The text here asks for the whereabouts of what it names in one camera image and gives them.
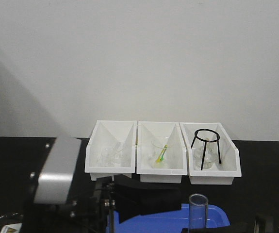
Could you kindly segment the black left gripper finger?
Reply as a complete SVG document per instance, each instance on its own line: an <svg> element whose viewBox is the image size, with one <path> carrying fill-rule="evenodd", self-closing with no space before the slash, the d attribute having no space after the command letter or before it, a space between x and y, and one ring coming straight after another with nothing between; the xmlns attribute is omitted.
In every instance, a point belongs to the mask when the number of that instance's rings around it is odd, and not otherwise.
<svg viewBox="0 0 279 233"><path fill-rule="evenodd" d="M218 228L187 229L183 228L182 233L247 233L248 227L245 225L229 225Z"/></svg>

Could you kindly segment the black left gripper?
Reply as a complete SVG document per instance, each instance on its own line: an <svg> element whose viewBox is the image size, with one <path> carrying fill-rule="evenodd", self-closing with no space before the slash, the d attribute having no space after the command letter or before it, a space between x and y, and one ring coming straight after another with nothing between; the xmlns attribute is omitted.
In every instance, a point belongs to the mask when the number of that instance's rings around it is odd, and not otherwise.
<svg viewBox="0 0 279 233"><path fill-rule="evenodd" d="M125 175L98 178L93 193L78 195L57 210L55 233L114 233L119 222L133 217L181 209L181 191L156 183L143 183Z"/></svg>

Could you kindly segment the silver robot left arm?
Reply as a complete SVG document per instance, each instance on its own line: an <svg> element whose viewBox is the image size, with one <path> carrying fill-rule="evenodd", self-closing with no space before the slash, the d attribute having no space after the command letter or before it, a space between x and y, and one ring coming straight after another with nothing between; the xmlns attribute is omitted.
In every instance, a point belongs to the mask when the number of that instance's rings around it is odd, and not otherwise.
<svg viewBox="0 0 279 233"><path fill-rule="evenodd" d="M173 188L144 184L122 174L98 178L92 196L70 197L80 142L55 139L33 193L33 233L245 233L218 207L193 213Z"/></svg>

